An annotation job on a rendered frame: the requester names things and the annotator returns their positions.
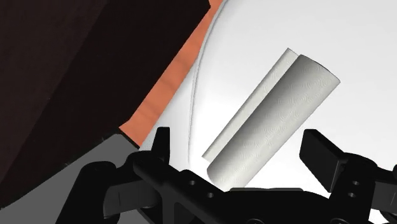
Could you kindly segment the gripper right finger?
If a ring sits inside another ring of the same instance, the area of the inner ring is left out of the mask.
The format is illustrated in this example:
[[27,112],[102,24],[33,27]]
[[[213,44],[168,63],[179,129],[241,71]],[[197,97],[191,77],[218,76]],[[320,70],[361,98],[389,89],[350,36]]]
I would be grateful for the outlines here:
[[389,171],[343,152],[316,129],[304,130],[299,157],[330,193],[328,224],[373,224],[372,209],[397,224],[397,165]]

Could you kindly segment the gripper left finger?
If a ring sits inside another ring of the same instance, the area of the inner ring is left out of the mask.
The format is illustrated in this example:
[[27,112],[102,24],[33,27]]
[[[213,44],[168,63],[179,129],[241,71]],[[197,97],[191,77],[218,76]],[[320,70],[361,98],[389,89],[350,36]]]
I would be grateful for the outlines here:
[[169,159],[170,129],[160,127],[152,149],[131,153],[121,167],[83,166],[55,224],[117,224],[132,210],[149,224],[230,224],[225,193]]

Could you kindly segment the white paper towel roll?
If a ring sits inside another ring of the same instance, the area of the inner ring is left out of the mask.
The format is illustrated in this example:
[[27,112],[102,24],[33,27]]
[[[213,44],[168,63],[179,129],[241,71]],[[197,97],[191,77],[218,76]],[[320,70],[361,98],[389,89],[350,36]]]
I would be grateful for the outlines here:
[[318,62],[286,49],[202,155],[212,184],[245,187],[339,84]]

